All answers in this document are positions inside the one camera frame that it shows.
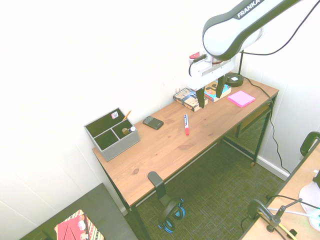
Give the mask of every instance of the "smartphone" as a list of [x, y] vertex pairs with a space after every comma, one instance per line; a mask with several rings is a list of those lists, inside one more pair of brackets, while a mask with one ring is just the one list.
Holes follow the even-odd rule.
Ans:
[[158, 130], [159, 128], [162, 127], [164, 122], [159, 119], [154, 118], [153, 116], [148, 116], [143, 120], [143, 124], [153, 128], [155, 130]]

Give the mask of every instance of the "wooden desk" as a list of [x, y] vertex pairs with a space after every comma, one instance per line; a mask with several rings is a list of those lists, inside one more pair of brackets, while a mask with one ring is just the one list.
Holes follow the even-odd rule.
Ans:
[[[284, 183], [283, 188], [279, 192], [279, 195], [288, 196], [294, 199], [299, 198], [299, 192], [302, 187], [309, 184], [315, 176], [314, 170], [320, 169], [320, 144], [319, 142], [313, 147], [314, 150], [310, 150], [308, 155], [304, 157], [301, 163], [295, 169], [295, 173], [291, 175], [290, 179]], [[292, 200], [277, 197], [271, 204], [270, 208], [279, 209], [282, 205], [288, 205], [292, 203]], [[297, 203], [288, 208], [290, 211], [305, 213], [300, 203]], [[320, 239], [320, 231], [315, 230], [309, 223], [309, 219], [306, 216], [300, 216], [295, 214], [284, 213], [281, 217], [281, 224], [288, 230], [294, 229], [297, 232], [296, 238], [298, 240], [316, 240]], [[256, 240], [256, 239], [272, 239], [282, 240], [282, 237], [276, 232], [268, 232], [266, 229], [267, 223], [262, 219], [258, 219], [241, 239], [243, 240]], [[279, 228], [282, 235], [287, 234]]]
[[[278, 94], [273, 87], [256, 81], [252, 83], [263, 88], [271, 99]], [[97, 148], [93, 149], [123, 204], [136, 213], [142, 230], [144, 227], [136, 212], [136, 204], [155, 189], [147, 177], [148, 173], [155, 171], [164, 181], [168, 180], [270, 100], [247, 79], [242, 86], [233, 88], [231, 94], [240, 90], [255, 97], [255, 101], [241, 108], [224, 97], [217, 102], [209, 101], [204, 109], [197, 112], [173, 102], [152, 114], [164, 122], [159, 130], [144, 125], [142, 121], [138, 122], [135, 126], [140, 142], [111, 161], [107, 162]], [[189, 136], [185, 134], [185, 114], [189, 119]]]

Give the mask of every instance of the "orange pencil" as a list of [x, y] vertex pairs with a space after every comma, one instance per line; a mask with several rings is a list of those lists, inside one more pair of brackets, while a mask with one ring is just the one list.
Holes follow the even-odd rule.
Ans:
[[131, 113], [131, 110], [125, 115], [125, 117], [122, 119], [122, 121], [125, 120], [129, 116], [130, 113]]

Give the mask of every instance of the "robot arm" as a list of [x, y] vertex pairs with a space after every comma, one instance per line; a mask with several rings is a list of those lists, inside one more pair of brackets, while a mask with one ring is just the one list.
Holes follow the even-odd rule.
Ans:
[[235, 66], [235, 55], [261, 38], [265, 24], [300, 1], [243, 0], [231, 11], [206, 22], [202, 33], [204, 51], [192, 60], [188, 78], [188, 86], [199, 94], [200, 105], [204, 87], [218, 79], [218, 87], [222, 87], [217, 88], [216, 95], [220, 97], [224, 75]]

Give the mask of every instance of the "sticky note pad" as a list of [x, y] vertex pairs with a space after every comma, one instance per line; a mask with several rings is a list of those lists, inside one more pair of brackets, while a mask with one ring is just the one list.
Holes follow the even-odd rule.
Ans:
[[244, 106], [246, 106], [249, 103], [252, 103], [254, 100], [256, 100], [255, 97], [245, 93], [244, 91], [238, 91], [238, 92], [228, 96], [228, 99], [231, 102], [233, 102], [234, 104], [237, 104], [241, 108], [243, 108]]

